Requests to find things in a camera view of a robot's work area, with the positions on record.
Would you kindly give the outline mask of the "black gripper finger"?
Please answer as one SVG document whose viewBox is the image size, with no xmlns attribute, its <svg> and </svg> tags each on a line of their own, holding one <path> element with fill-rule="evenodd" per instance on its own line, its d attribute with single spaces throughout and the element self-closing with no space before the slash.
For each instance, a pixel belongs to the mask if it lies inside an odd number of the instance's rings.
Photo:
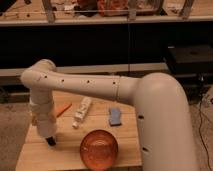
<svg viewBox="0 0 213 171">
<path fill-rule="evenodd" d="M 55 146 L 56 145 L 56 140 L 55 140 L 54 137 L 47 138 L 46 142 L 48 143 L 49 146 Z"/>
</svg>

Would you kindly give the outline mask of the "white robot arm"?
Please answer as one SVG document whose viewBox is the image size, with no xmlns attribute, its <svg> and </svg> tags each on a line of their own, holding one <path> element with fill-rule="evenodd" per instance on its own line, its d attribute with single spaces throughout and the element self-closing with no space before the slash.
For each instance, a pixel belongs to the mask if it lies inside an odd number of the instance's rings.
<svg viewBox="0 0 213 171">
<path fill-rule="evenodd" d="M 117 101 L 135 108 L 143 171 L 199 171 L 187 97 L 171 75 L 62 74 L 42 59 L 25 69 L 20 80 L 30 91 L 30 110 L 42 138 L 56 135 L 54 90 Z"/>
</svg>

